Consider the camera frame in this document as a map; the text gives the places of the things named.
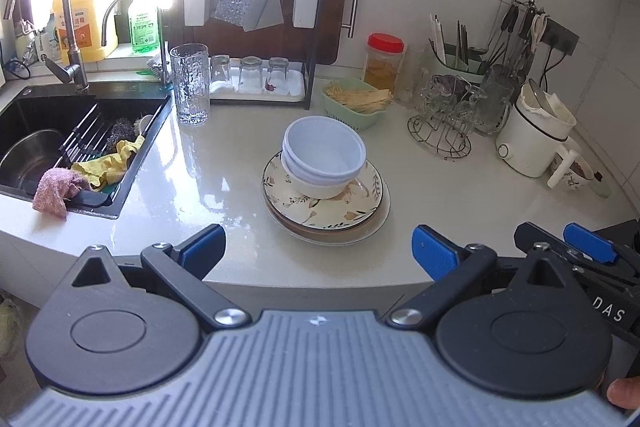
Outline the person's right hand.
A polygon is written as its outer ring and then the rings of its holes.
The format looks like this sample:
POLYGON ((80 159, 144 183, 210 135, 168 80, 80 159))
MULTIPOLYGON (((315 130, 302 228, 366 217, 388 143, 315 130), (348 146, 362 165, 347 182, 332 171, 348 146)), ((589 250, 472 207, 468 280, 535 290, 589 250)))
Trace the person's right hand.
POLYGON ((640 377, 619 378, 608 386, 606 397, 616 407, 637 410, 640 407, 640 377))

